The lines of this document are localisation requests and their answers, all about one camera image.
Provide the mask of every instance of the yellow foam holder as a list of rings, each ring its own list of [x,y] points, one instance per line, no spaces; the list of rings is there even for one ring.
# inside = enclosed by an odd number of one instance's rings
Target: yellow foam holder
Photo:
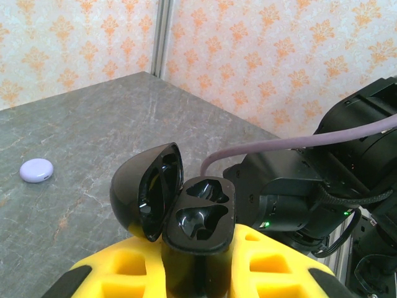
[[[162,245],[131,237],[79,261],[71,269],[92,271],[72,297],[166,298]],[[328,297],[308,271],[332,274],[328,267],[247,226],[236,225],[229,250],[230,298]]]

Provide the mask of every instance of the white round object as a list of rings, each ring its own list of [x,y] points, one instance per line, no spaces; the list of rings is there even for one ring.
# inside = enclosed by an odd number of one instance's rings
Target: white round object
[[[29,183],[39,183],[47,180],[54,173],[52,163],[43,158],[26,161],[19,170],[20,177]]]

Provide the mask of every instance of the vertical metal pole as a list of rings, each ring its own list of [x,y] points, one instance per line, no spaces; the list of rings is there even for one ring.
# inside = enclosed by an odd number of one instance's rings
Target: vertical metal pole
[[[172,0],[159,0],[157,11],[156,31],[154,33],[153,58],[151,74],[161,76],[164,54],[166,51],[166,37],[168,33],[169,15],[171,13]]]

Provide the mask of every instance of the gray marble table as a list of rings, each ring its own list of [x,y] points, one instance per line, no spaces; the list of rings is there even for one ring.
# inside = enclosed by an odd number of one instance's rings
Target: gray marble table
[[[41,297],[75,262],[126,237],[109,202],[115,170],[168,142],[185,179],[211,152],[273,136],[148,73],[0,111],[0,297]],[[54,175],[19,177],[31,158]],[[214,164],[209,174],[240,158]]]

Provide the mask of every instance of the wallpaper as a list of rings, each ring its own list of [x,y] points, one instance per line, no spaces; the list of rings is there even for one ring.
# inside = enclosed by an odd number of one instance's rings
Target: wallpaper
[[[0,0],[0,109],[150,72],[155,0]]]
[[[397,0],[175,0],[164,79],[280,137],[397,75]]]

